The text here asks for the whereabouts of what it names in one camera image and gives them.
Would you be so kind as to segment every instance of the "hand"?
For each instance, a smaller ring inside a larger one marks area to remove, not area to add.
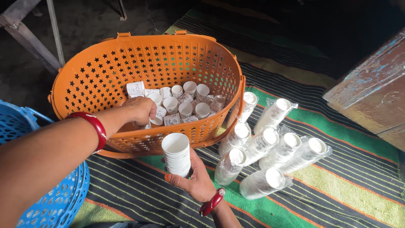
[[[139,126],[144,126],[149,123],[149,118],[155,119],[156,104],[150,98],[133,97],[125,101],[121,108],[126,109],[128,114],[128,122],[135,122]]]
[[[175,174],[166,174],[164,179],[189,193],[195,200],[201,203],[208,202],[214,197],[217,190],[209,178],[204,163],[192,148],[190,148],[190,160],[192,173],[190,179]]]

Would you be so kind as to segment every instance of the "green striped rug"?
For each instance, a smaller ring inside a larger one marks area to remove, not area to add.
[[[299,104],[282,124],[299,135],[318,137],[333,154],[293,173],[294,185],[257,200],[239,194],[239,183],[257,171],[243,169],[226,188],[243,227],[405,227],[404,183],[397,149],[329,108],[322,94],[342,70],[315,47],[297,42],[276,17],[244,8],[240,1],[203,0],[166,34],[215,37],[237,56],[247,91],[260,97],[248,120],[253,128],[265,100],[283,97]],[[198,149],[211,177],[218,144]],[[117,160],[92,155],[91,183],[73,227],[94,222],[142,220],[182,227],[215,227],[198,215],[200,204],[164,180],[160,156]]]

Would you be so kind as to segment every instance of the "concrete floor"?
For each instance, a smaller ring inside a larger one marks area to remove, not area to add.
[[[117,32],[131,32],[132,35],[162,34],[198,3],[196,0],[123,2],[128,17],[126,21],[119,20],[115,0],[54,0],[66,62],[100,40],[116,37]],[[30,13],[23,23],[54,56],[58,56],[46,1],[41,1],[38,9],[43,13],[41,17]],[[56,119],[47,100],[54,79],[55,75],[51,75],[31,53],[4,29],[0,29],[1,100],[17,106],[28,106]]]

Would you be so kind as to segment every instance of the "red bracelet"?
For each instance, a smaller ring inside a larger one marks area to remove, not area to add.
[[[200,215],[207,216],[220,203],[220,201],[224,198],[224,195],[225,195],[224,188],[217,189],[217,193],[215,194],[215,196],[210,201],[204,203],[201,206],[199,212]]]
[[[101,122],[97,119],[97,117],[85,113],[85,112],[72,112],[70,113],[65,119],[73,118],[73,117],[80,117],[85,119],[87,122],[89,122],[91,125],[93,125],[94,129],[97,132],[98,135],[98,146],[96,151],[93,152],[93,154],[100,152],[101,149],[103,149],[106,141],[107,141],[107,136],[105,133],[105,129]]]

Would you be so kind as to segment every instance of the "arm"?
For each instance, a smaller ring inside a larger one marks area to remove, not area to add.
[[[195,200],[201,203],[208,202],[214,197],[217,190],[212,184],[203,161],[192,148],[190,148],[190,160],[193,171],[190,179],[175,174],[166,174],[164,178],[170,184],[188,192]],[[242,228],[224,199],[211,211],[211,215],[217,228]]]
[[[136,97],[94,115],[110,138],[125,123],[145,125],[155,114],[156,104],[151,99]],[[97,145],[93,126],[82,118],[72,118],[0,146],[2,227],[15,227],[20,215],[90,156]]]

